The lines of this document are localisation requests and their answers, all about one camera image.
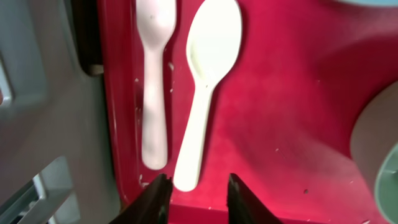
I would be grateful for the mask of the green bowl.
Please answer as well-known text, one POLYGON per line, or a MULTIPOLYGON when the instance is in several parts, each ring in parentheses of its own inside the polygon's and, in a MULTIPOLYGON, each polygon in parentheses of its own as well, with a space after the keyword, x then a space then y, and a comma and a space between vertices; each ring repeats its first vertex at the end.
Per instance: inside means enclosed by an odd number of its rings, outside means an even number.
POLYGON ((362 110, 350 152, 380 213, 389 223, 397 223, 397 82, 362 110))

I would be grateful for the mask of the light blue plate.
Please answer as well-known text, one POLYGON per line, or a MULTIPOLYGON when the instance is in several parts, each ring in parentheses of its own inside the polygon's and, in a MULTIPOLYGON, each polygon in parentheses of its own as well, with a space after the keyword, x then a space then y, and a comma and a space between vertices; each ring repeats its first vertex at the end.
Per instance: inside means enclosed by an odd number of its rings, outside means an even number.
POLYGON ((338 0, 347 4, 372 7, 397 7, 397 0, 338 0))

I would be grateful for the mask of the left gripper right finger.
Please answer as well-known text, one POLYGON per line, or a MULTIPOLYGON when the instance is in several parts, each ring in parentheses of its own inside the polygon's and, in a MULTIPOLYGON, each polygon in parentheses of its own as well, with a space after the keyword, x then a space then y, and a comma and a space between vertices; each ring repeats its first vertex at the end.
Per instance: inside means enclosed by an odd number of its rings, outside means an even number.
POLYGON ((229 224, 282 224, 234 173, 228 179, 227 206, 229 224))

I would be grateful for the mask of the white plastic spoon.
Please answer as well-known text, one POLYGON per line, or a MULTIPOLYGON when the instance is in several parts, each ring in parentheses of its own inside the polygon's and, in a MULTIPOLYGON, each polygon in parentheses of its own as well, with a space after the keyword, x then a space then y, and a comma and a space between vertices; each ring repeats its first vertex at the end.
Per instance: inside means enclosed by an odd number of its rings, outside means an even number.
POLYGON ((179 191, 192 191, 198 184, 212 94, 237 60, 242 33, 236 0, 205 0, 192 20, 186 56, 195 91, 174 172, 179 191))

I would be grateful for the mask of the white plastic fork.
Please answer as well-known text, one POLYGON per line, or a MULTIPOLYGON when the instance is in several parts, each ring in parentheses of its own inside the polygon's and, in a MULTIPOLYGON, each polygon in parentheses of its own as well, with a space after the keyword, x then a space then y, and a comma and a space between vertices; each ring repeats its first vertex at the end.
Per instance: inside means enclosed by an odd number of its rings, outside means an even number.
POLYGON ((177 23, 176 0, 137 0, 136 22, 144 50, 142 161, 151 170, 168 159, 163 56, 177 23))

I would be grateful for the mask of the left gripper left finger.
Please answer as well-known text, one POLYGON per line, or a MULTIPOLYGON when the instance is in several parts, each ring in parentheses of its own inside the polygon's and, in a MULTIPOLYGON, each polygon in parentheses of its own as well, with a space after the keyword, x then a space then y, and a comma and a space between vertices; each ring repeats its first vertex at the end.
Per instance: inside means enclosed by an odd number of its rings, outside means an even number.
POLYGON ((172 179, 159 174, 130 204, 109 224, 168 224, 172 179))

